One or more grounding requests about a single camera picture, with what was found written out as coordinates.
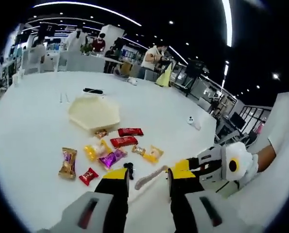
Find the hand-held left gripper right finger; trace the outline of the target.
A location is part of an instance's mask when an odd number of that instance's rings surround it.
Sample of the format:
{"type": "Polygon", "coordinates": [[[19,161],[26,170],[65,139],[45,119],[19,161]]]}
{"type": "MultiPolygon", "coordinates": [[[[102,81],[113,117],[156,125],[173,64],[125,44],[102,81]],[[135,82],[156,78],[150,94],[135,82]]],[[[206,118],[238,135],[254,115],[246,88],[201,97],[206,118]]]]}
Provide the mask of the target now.
{"type": "Polygon", "coordinates": [[[204,190],[191,171],[168,170],[170,210],[176,233],[262,233],[249,225],[220,194],[204,190]]]}

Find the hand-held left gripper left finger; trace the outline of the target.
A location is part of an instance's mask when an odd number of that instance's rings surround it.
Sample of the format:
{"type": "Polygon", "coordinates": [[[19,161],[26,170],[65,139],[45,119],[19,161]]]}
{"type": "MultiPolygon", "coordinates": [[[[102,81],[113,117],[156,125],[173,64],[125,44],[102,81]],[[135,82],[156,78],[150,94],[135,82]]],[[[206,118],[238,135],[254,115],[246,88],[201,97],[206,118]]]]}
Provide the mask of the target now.
{"type": "Polygon", "coordinates": [[[61,220],[39,233],[122,233],[128,213],[129,171],[105,174],[95,191],[86,192],[62,212],[61,220]]]}

